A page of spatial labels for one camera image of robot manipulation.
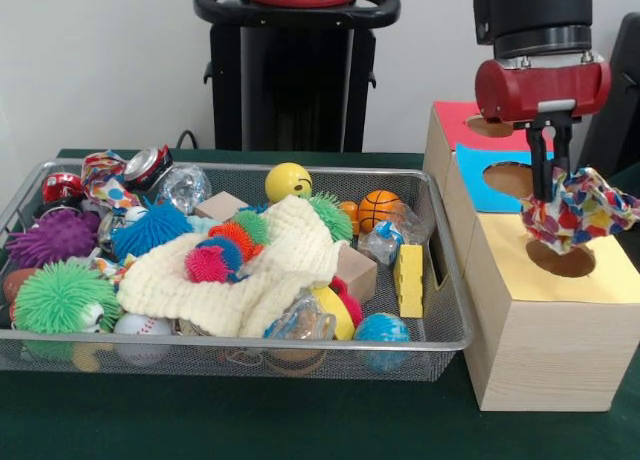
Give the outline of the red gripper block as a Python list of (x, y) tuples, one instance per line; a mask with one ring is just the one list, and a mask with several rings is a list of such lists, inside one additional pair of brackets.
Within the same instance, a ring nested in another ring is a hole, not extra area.
[[(476, 73), (475, 96), (485, 119), (515, 123), (533, 120), (541, 113), (592, 115), (606, 103), (611, 84), (611, 69), (606, 62), (507, 69), (496, 60), (488, 60)], [(537, 200), (551, 201), (552, 162), (547, 158), (543, 129), (544, 124), (539, 122), (531, 122), (528, 127), (533, 194)], [(557, 123), (554, 129), (553, 166), (569, 173), (571, 123)]]

